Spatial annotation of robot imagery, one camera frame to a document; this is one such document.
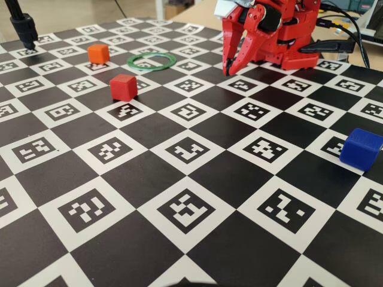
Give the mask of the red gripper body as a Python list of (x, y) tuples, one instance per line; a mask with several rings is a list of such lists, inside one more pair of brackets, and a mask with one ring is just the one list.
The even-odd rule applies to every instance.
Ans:
[(273, 33), (279, 29), (282, 18), (282, 2), (250, 2), (245, 6), (236, 2), (236, 8), (227, 19), (239, 23), (248, 33)]

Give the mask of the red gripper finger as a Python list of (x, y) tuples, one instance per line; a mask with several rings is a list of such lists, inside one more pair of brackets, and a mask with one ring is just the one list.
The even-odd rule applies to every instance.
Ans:
[(230, 67), (234, 63), (238, 44), (242, 37), (243, 25), (234, 17), (225, 18), (223, 27), (223, 74), (230, 75)]
[(258, 25), (265, 15), (264, 6), (255, 6), (248, 10), (244, 29), (247, 31), (241, 49), (229, 68), (229, 75), (234, 75), (245, 67), (253, 58), (255, 52), (266, 41), (267, 34), (258, 29)]

